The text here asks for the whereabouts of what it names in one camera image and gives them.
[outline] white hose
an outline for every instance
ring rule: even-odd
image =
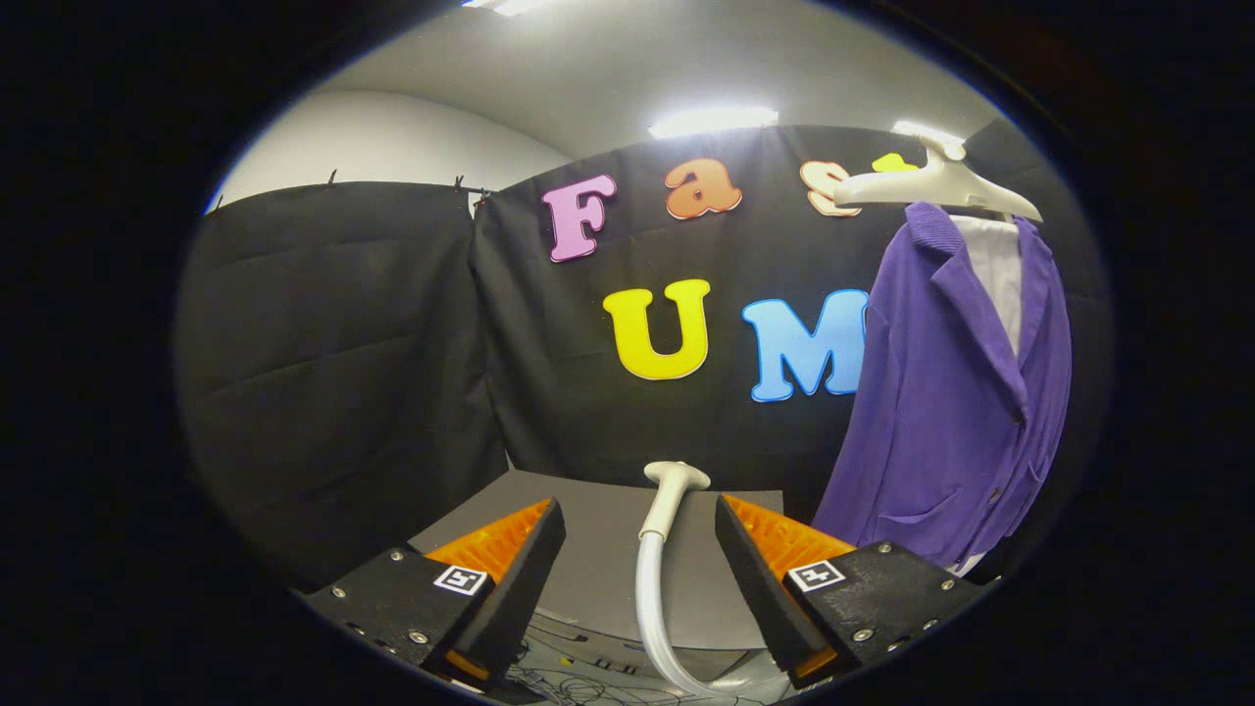
[[[645,466],[645,475],[659,484],[658,497],[640,530],[640,554],[636,556],[636,623],[640,641],[650,663],[666,681],[697,696],[725,696],[693,678],[675,658],[671,641],[663,622],[663,544],[675,518],[675,509],[689,488],[708,488],[705,474],[675,461],[659,461]]]

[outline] blue letter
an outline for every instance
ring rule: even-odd
[[[742,308],[740,317],[753,324],[758,334],[758,385],[749,398],[754,403],[781,403],[792,398],[793,386],[784,382],[786,365],[802,390],[814,395],[828,359],[832,359],[832,376],[825,390],[832,395],[853,393],[862,369],[866,307],[866,291],[833,291],[823,300],[813,334],[779,298],[754,301]]]

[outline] white clothes hanger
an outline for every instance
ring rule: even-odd
[[[899,122],[892,132],[910,134],[924,143],[927,164],[909,172],[866,173],[837,183],[832,201],[837,206],[858,203],[912,203],[985,208],[1042,222],[1042,213],[1019,193],[981,178],[963,163],[968,155],[963,140],[931,128]]]

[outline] gray table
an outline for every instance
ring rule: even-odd
[[[639,641],[636,533],[655,492],[511,470],[409,540],[427,553],[535,503],[562,505],[562,545],[537,613],[572,628]],[[718,493],[688,493],[663,552],[663,607],[671,645],[686,650],[762,650],[762,633],[714,535]],[[782,512],[781,492],[732,493]]]

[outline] jacket lapel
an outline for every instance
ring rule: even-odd
[[[1012,351],[1010,340],[1007,337],[1007,329],[1003,327],[994,302],[971,268],[966,243],[959,228],[945,211],[932,203],[912,203],[907,206],[906,216],[911,224],[911,240],[916,246],[927,247],[948,256],[945,262],[932,273],[932,282],[959,312],[973,340],[984,352],[985,360],[989,361],[998,380],[1010,394],[1020,414],[1027,414],[1028,391],[1024,386],[1024,379],[1020,376],[1019,364]],[[1023,238],[1023,226],[1020,226],[1020,232]],[[1032,324],[1034,335],[1040,320],[1042,316],[1038,312]],[[1020,324],[1022,341],[1032,339],[1032,336],[1024,335],[1025,322]]]
[[[1045,317],[1047,300],[1050,295],[1050,272],[1054,270],[1054,253],[1037,234],[1037,227],[1024,218],[1015,218],[1020,231],[1020,258],[1024,275],[1020,283],[1020,346],[1018,366],[1023,367],[1028,352],[1037,340],[1037,332]]]

